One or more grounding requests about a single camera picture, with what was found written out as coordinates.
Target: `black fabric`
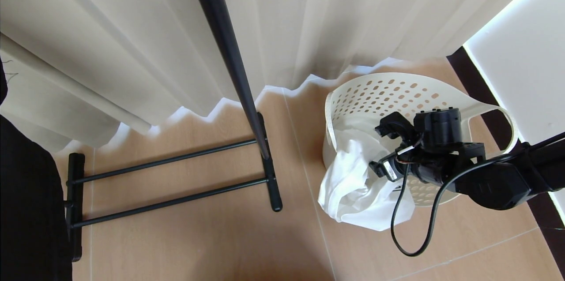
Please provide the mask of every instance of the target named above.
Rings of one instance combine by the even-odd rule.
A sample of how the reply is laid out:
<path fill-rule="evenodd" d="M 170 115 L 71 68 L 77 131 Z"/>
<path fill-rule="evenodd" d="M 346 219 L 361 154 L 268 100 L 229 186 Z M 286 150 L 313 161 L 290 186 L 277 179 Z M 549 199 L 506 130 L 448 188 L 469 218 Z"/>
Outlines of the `black fabric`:
<path fill-rule="evenodd" d="M 1 101 L 8 92 L 1 69 Z M 0 116 L 2 281 L 72 280 L 63 189 L 55 161 Z"/>

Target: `floor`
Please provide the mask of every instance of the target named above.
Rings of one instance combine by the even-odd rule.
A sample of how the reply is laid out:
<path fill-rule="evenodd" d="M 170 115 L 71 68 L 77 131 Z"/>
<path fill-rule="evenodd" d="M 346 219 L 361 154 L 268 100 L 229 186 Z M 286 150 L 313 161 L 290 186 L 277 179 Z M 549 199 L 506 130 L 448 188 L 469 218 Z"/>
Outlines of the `floor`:
<path fill-rule="evenodd" d="M 427 75 L 463 90 L 446 59 L 382 68 Z M 336 223 L 317 204 L 325 96 L 357 76 L 311 79 L 295 91 L 266 90 L 266 120 L 284 209 L 274 213 L 265 185 L 117 219 L 83 229 L 78 281 L 155 280 L 562 280 L 526 204 L 484 209 L 466 196 L 442 205 L 423 255 L 404 257 L 389 231 Z M 252 137 L 242 109 L 227 102 L 212 118 L 179 112 L 146 136 L 121 128 L 106 146 L 70 147 L 54 155 L 65 181 L 67 154 L 86 154 L 87 175 Z M 496 150 L 478 118 L 476 140 Z M 85 185 L 93 218 L 260 177 L 256 145 L 137 171 Z M 424 239 L 429 208 L 397 228 L 407 249 Z"/>

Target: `white plastic basket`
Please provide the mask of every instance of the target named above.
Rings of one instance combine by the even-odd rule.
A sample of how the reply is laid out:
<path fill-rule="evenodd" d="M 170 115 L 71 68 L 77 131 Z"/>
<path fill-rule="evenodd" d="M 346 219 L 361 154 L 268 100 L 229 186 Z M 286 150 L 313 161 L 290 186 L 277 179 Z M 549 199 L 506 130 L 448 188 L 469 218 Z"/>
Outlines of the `white plastic basket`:
<path fill-rule="evenodd" d="M 328 167 L 335 159 L 337 144 L 334 130 L 355 128 L 375 134 L 390 152 L 398 147 L 400 139 L 380 138 L 374 128 L 383 116 L 400 112 L 410 122 L 416 112 L 445 107 L 459 108 L 463 140 L 472 142 L 470 118 L 492 110 L 500 110 L 512 127 L 512 139 L 508 147 L 488 157 L 509 152 L 517 141 L 515 124 L 510 114 L 499 106 L 479 102 L 457 88 L 426 76 L 383 72 L 354 78 L 330 92 L 325 101 L 326 135 L 323 146 L 324 164 Z M 438 186 L 425 184 L 415 177 L 407 183 L 416 206 L 431 206 Z M 447 202 L 459 194 L 446 191 L 441 202 Z"/>

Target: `clothes rack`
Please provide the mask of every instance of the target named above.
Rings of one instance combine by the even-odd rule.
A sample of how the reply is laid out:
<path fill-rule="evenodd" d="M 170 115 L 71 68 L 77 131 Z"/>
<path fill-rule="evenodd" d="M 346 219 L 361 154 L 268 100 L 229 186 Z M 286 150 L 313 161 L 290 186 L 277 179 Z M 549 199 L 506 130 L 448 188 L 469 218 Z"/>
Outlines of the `clothes rack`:
<path fill-rule="evenodd" d="M 110 221 L 113 219 L 131 216 L 139 213 L 145 213 L 146 211 L 177 205 L 179 203 L 202 199 L 204 197 L 226 193 L 234 191 L 236 189 L 263 183 L 267 184 L 267 190 L 269 192 L 272 210 L 281 211 L 283 209 L 283 203 L 281 201 L 279 187 L 277 185 L 277 180 L 275 177 L 275 169 L 269 149 L 263 116 L 257 112 L 253 101 L 252 93 L 249 88 L 249 82 L 245 73 L 244 63 L 241 59 L 236 35 L 234 33 L 234 28 L 230 20 L 230 14 L 228 12 L 226 0 L 199 0 L 199 2 L 204 11 L 204 15 L 206 15 L 208 25 L 212 30 L 216 44 L 218 44 L 218 48 L 220 50 L 220 53 L 222 54 L 222 58 L 224 59 L 224 63 L 226 64 L 226 68 L 228 69 L 228 73 L 230 74 L 230 78 L 232 79 L 232 83 L 234 84 L 238 98 L 249 121 L 251 129 L 253 131 L 254 139 L 236 142 L 233 144 L 228 144 L 226 146 L 218 146 L 198 152 L 183 154 L 176 157 L 166 158 L 164 160 L 126 167 L 124 169 L 88 177 L 84 176 L 84 154 L 71 153 L 69 155 L 68 163 L 67 200 L 65 201 L 65 208 L 67 209 L 67 212 L 65 217 L 67 219 L 67 229 L 69 241 L 71 242 L 74 262 L 79 261 L 82 256 L 82 227 L 86 225 L 93 225 L 95 223 L 101 223 L 104 221 Z M 212 189 L 210 191 L 188 195 L 169 201 L 154 203 L 152 205 L 121 211 L 119 213 L 83 220 L 83 185 L 86 182 L 147 169 L 149 167 L 155 167 L 167 163 L 186 160 L 192 157 L 203 156 L 224 150 L 236 149 L 241 146 L 248 146 L 255 143 L 257 143 L 259 146 L 260 154 L 263 160 L 264 177 L 260 179 L 249 180 L 247 182 Z"/>

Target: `curtain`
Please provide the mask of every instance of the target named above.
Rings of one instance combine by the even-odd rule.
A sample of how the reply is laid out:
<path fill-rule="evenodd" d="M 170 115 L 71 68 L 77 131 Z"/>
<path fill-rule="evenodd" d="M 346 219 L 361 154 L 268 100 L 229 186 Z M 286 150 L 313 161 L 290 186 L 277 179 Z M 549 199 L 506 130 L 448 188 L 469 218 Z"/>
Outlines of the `curtain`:
<path fill-rule="evenodd" d="M 256 97 L 349 64 L 449 55 L 511 0 L 226 1 Z M 49 150 L 237 100 L 198 0 L 0 2 L 0 112 Z"/>

